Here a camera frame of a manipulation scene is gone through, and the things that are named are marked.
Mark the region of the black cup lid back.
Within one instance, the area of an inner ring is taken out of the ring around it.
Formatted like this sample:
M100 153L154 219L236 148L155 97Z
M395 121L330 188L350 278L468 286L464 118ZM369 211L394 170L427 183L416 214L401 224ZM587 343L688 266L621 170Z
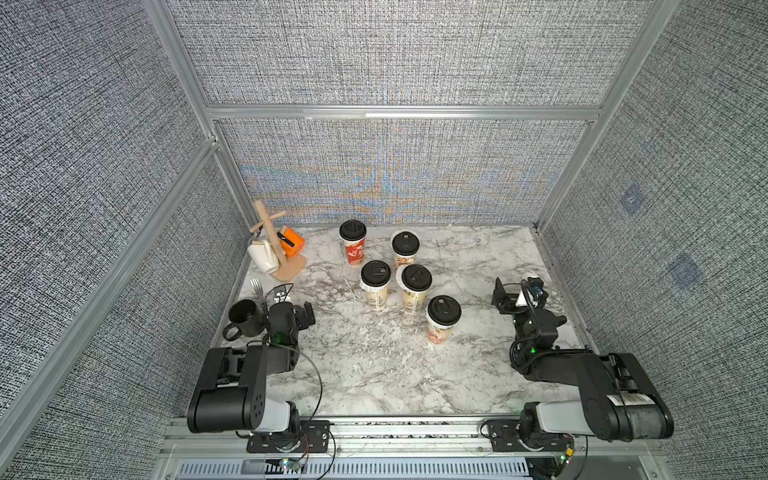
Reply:
M460 320L462 308L453 297L438 295L429 301L426 313L428 319L436 325L452 327Z

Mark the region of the cream paper cup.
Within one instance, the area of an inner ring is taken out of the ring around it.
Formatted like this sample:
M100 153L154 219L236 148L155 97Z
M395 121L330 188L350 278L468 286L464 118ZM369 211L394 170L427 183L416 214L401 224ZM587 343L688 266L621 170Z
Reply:
M372 287L364 284L366 305L374 311L383 311L387 308L388 286Z
M406 314L417 313L425 303L427 292L416 292L411 290L404 290L402 292L402 305L403 312Z
M439 345L445 343L453 331L452 326L427 324L427 339L430 343Z

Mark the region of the red paper milk tea cup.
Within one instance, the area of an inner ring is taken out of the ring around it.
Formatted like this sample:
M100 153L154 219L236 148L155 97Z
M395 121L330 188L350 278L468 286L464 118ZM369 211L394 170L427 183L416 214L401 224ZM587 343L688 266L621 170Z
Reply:
M345 257L347 263L353 267L362 266L365 262L365 239L344 240L343 241Z

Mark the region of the red white paper cup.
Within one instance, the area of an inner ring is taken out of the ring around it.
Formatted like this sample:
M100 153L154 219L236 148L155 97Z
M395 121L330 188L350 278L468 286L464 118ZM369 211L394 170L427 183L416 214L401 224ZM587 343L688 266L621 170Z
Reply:
M395 256L395 265L397 267L401 265L409 265L413 264L415 262L415 256L414 255L399 255L397 254Z

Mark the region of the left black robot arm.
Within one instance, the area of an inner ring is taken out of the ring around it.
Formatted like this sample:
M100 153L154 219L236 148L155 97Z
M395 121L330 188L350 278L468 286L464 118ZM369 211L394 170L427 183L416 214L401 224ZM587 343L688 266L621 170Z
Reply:
M240 335L263 338L246 347L207 352L186 413L189 431L300 436L297 407L269 397L267 377L295 369L302 355L299 333L316 323L312 304L284 301L266 308L245 299L230 307L228 317Z

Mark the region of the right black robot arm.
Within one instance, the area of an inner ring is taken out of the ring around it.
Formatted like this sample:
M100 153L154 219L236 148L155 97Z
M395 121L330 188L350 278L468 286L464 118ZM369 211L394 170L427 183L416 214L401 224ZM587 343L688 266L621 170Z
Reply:
M637 358L557 346L567 318L546 308L548 298L538 277L521 280L517 288L495 280L492 305L513 317L511 367L528 381L573 386L579 394L577 400L525 404L518 423L523 445L539 449L549 438L566 435L624 442L670 438L672 413Z

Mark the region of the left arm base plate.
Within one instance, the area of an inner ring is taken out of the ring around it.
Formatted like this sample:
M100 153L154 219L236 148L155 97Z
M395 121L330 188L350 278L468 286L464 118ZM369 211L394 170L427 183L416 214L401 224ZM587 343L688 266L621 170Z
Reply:
M303 454L326 453L330 441L331 423L312 420L303 426L298 423L283 432L255 433L247 442L248 453Z

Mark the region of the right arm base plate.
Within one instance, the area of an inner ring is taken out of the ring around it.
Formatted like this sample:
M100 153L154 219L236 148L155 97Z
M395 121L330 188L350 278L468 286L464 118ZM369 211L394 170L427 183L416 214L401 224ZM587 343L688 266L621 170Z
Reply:
M573 440L569 436L538 431L527 424L521 425L517 419L484 420L479 433L490 441L492 450L497 453L565 453L573 447Z

